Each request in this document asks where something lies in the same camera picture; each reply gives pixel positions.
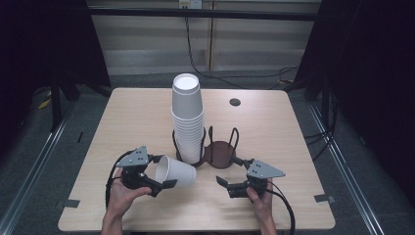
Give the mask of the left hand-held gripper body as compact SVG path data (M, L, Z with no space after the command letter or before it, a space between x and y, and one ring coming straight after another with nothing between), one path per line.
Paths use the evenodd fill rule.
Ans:
M126 152L115 166L122 169L121 182L126 188L134 190L149 187L152 190L150 195L155 198L162 188L161 183L145 173L148 165L151 164L148 156L147 147L141 146Z

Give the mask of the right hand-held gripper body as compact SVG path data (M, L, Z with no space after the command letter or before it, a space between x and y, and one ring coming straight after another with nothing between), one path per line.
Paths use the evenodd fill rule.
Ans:
M250 166L245 166L247 179L243 183L236 183L239 187L236 190L227 190L231 198L247 198L247 188L252 187L261 196L266 188L269 178L283 177L286 173L270 164L254 160Z

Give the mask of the white paper drinking cup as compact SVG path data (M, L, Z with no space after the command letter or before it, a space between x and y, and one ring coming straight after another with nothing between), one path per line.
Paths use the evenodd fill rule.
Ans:
M195 183L196 177L197 172L192 165L168 156L161 157L156 167L156 180L159 183L176 180L177 187L190 187Z

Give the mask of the black wire cup holder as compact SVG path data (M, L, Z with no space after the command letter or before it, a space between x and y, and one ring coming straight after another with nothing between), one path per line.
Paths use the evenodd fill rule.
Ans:
M205 162L204 157L205 157L205 148L206 147L204 146L204 144L205 144L206 135L207 135L207 132L206 132L206 129L204 128L204 136L202 138L201 145L200 145L201 150L200 150L199 160L196 163L189 164L189 165L192 165L194 167L199 167L200 165L202 165ZM173 145L174 145L174 148L175 148L175 157L176 157L176 159L180 162L186 163L182 160L181 153L179 151L178 144L177 144L177 141L176 141L176 138L175 138L175 130L172 130L171 138L172 138L172 142L173 142Z
M204 160L213 167L224 169L233 163L239 144L239 130L234 127L228 141L214 141L213 127L207 132L209 144L205 147Z

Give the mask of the stack of white cups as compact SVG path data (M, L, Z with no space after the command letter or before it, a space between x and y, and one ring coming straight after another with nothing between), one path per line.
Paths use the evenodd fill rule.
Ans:
M184 163L196 164L203 151L205 124L200 82L195 75L181 73L173 79L171 114L179 156Z

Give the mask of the person's right hand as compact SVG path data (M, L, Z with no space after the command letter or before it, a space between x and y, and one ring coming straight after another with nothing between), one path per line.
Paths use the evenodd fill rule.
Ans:
M272 184L267 183L265 192L259 196L252 187L247 188L249 199L254 204L254 214L259 224L273 222L272 214Z

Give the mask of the person's left hand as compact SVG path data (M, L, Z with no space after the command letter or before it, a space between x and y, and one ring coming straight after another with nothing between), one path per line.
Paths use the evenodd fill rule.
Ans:
M107 212L117 216L123 216L135 199L149 195L152 192L149 187L141 187L134 190L126 188L121 182L121 174L122 169L119 168L111 184L110 200L107 207Z

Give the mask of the grey tape piece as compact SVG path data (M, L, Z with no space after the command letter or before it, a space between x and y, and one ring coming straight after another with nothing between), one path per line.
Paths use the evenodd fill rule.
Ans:
M56 203L55 208L56 209L77 208L79 203L80 203L79 200L71 200L71 199L60 200Z
M335 202L335 198L333 196L328 196L326 194L315 195L314 200L316 203L328 202L329 204L332 204Z

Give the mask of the black metal stand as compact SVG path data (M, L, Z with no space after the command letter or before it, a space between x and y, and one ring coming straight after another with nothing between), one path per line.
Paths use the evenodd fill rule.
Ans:
M61 96L58 78L53 75L51 78L51 101L52 101L52 127L55 132L62 121Z

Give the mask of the black curtain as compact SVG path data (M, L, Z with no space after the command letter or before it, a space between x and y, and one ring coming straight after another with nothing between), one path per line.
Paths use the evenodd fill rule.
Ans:
M0 0L0 157L10 150L33 92L111 85L87 0Z
M329 85L415 207L415 0L321 0L296 82Z

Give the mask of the dark desk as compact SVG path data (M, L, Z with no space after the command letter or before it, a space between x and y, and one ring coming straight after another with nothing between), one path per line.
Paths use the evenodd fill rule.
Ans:
M90 15L102 16L137 16L137 17L177 17L177 18L211 18L316 22L324 19L317 14L247 12L224 10L186 10L186 9L142 9L142 8L107 8L91 7Z

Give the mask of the metal floor rail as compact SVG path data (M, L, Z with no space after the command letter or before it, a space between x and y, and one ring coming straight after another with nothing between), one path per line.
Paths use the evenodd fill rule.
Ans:
M49 133L48 138L42 149L38 152L37 158L28 174L25 176L22 186L19 188L14 200L6 209L4 215L0 219L0 235L12 235L16 224L27 204L29 197L50 159L62 133L64 132L68 118L72 114L74 106L70 106L61 120L58 121L54 130Z
M310 112L314 121L321 131L326 147L329 150L337 168L345 182L347 191L351 195L361 218L363 219L370 235L386 235L378 217L376 216L369 201L363 194L357 183L348 163L335 138L328 132L328 128L323 124L323 117L316 104L309 105Z

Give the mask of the white wall socket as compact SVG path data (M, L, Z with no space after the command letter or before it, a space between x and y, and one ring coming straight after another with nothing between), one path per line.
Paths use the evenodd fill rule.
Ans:
M203 8L202 0L178 0L180 9L201 10Z

